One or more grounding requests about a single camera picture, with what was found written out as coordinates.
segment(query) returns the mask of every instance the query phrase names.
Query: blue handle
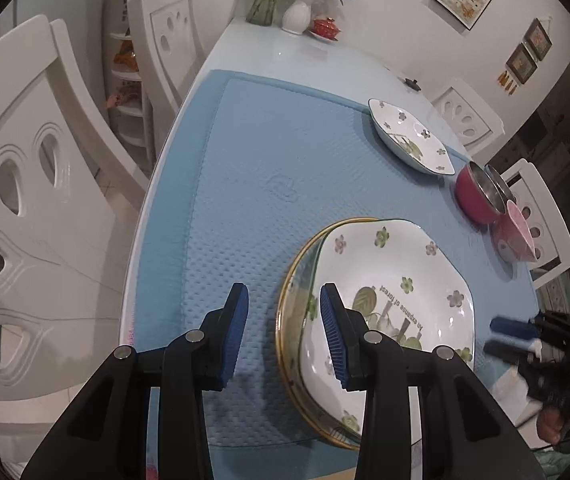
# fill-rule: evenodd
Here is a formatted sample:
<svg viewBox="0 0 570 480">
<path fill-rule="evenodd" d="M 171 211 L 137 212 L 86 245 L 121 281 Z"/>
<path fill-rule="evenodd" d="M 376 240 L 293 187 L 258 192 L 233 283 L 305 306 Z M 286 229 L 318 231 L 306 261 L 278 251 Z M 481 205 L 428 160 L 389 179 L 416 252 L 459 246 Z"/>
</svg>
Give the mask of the blue handle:
<svg viewBox="0 0 570 480">
<path fill-rule="evenodd" d="M 518 339 L 531 340 L 538 337 L 538 329 L 535 325 L 506 317 L 495 317 L 489 323 L 489 328 L 492 332 L 517 337 Z"/>
</svg>

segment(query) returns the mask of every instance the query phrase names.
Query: white vase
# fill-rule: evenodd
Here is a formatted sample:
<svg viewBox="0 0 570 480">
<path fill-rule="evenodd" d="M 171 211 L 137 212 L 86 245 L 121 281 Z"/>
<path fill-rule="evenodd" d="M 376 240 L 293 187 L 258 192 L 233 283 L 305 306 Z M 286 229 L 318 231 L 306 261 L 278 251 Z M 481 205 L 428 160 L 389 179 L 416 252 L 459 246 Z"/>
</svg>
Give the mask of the white vase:
<svg viewBox="0 0 570 480">
<path fill-rule="evenodd" d="M 283 15 L 282 29 L 292 34 L 302 34 L 312 20 L 312 2 L 314 0 L 296 0 Z"/>
</svg>

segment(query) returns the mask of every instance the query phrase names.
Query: blue table mat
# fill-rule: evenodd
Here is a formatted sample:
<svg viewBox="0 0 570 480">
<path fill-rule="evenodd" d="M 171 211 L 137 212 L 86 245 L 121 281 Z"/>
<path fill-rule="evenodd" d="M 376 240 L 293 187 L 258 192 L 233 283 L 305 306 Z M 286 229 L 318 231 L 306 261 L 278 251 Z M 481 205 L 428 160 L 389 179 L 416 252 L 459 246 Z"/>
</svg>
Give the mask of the blue table mat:
<svg viewBox="0 0 570 480">
<path fill-rule="evenodd" d="M 251 478 L 257 467 L 258 476 L 312 478 L 356 463 L 355 452 L 318 440 L 297 412 L 274 351 L 286 270 L 313 234 L 340 219 L 405 218 L 420 225 L 469 285 L 476 373 L 490 386 L 506 369 L 481 349 L 492 317 L 524 320 L 537 312 L 526 265 L 503 262 L 487 229 L 470 224 L 453 195 L 455 177 L 418 173 L 389 152 L 367 107 L 217 70 L 176 127 L 143 235 L 134 345 L 164 346 L 220 308 L 233 282 L 249 288 L 235 376 L 222 393 L 205 395 L 217 479 Z M 449 153 L 460 170 L 466 158 Z M 155 425 L 151 416 L 152 462 Z M 257 450 L 269 459 L 257 460 Z"/>
</svg>

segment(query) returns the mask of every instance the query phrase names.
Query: plate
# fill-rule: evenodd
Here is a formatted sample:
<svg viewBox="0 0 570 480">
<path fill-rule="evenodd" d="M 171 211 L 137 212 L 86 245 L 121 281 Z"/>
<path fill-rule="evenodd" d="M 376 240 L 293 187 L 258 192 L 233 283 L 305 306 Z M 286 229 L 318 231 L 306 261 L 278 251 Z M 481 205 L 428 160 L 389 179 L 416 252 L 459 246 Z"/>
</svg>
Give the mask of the plate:
<svg viewBox="0 0 570 480">
<path fill-rule="evenodd" d="M 434 240 L 407 220 L 341 225 L 318 253 L 300 345 L 300 375 L 309 396 L 359 437 L 365 392 L 346 392 L 334 377 L 318 296 L 335 283 L 347 308 L 409 348 L 448 345 L 473 367 L 474 307 L 465 280 Z M 420 439 L 418 393 L 410 389 L 412 444 Z"/>
<path fill-rule="evenodd" d="M 423 173 L 456 173 L 443 143 L 407 110 L 378 99 L 367 104 L 378 134 L 398 158 Z"/>
<path fill-rule="evenodd" d="M 316 38 L 316 40 L 322 41 L 324 43 L 336 43 L 338 40 L 336 38 L 334 38 L 333 40 L 331 40 L 330 38 L 326 38 L 324 36 L 321 36 L 320 34 L 316 34 L 315 32 L 312 32 L 311 30 L 309 31 L 309 33 Z"/>
<path fill-rule="evenodd" d="M 309 395 L 300 377 L 299 355 L 303 321 L 308 309 L 316 260 L 322 240 L 332 229 L 349 222 L 371 222 L 375 218 L 350 218 L 326 227 L 309 240 L 294 258 L 280 290 L 276 310 L 276 355 L 280 375 L 298 411 L 321 436 L 336 446 L 358 449 L 360 439 L 346 431 Z"/>
</svg>

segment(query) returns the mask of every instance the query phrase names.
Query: white chair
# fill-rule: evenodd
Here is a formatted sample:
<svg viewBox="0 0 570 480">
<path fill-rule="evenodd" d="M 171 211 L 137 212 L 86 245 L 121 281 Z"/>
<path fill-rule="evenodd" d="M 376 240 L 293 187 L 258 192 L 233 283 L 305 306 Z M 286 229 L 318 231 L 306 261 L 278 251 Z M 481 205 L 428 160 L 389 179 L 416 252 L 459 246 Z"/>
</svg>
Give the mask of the white chair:
<svg viewBox="0 0 570 480">
<path fill-rule="evenodd" d="M 65 23 L 35 16 L 0 38 L 0 180 L 15 189 L 0 191 L 0 325 L 22 331 L 0 400 L 81 384 L 118 344 L 132 240 L 74 138 L 140 207 L 146 178 L 91 101 Z"/>
<path fill-rule="evenodd" d="M 560 260 L 553 269 L 534 280 L 534 286 L 540 288 L 570 268 L 567 225 L 543 177 L 531 162 L 521 158 L 502 177 L 514 193 L 534 237 L 537 261 L 529 264 L 529 269 L 538 269 L 556 258 Z"/>
<path fill-rule="evenodd" d="M 140 77 L 162 141 L 204 58 L 191 0 L 127 0 L 127 13 Z"/>
<path fill-rule="evenodd" d="M 472 158 L 505 134 L 498 114 L 462 79 L 454 79 L 432 104 Z"/>
</svg>

